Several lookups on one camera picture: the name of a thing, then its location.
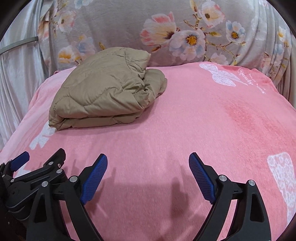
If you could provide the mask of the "silver satin curtain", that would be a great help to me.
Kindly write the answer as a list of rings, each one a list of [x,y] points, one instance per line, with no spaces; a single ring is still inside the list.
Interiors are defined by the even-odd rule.
[[[30,1],[1,40],[1,147],[15,132],[48,77],[37,34],[43,1]]]

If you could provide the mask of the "pink bow-print blanket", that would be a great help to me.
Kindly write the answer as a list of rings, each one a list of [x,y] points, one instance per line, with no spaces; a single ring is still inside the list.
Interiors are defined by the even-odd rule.
[[[108,167],[86,209],[104,240],[192,240],[211,204],[189,168],[197,153],[218,174],[257,184],[276,240],[295,214],[295,109],[261,72],[192,63],[163,67],[165,92],[133,123],[57,131],[48,112],[70,69],[35,93],[1,151],[6,162],[27,151],[19,175],[66,152],[78,175],[105,154]]]

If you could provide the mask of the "khaki quilted puffer jacket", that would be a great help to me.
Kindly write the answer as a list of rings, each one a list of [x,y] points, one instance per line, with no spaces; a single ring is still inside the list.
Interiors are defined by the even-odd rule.
[[[150,53],[108,48],[88,57],[66,78],[49,110],[49,126],[92,128],[132,123],[162,95],[167,78],[147,65]]]

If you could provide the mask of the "grey floral quilt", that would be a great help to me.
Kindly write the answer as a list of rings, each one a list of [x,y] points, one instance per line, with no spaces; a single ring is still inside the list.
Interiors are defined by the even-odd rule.
[[[38,37],[50,73],[111,47],[151,66],[209,61],[292,78],[295,37],[267,1],[44,1]]]

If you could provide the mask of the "beige pleated curtain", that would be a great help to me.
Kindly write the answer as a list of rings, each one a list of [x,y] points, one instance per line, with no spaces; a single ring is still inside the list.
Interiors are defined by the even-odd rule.
[[[287,69],[283,75],[282,80],[277,86],[279,93],[287,99],[287,101],[295,108],[295,36],[292,34],[292,51],[290,54],[290,60],[288,62]]]

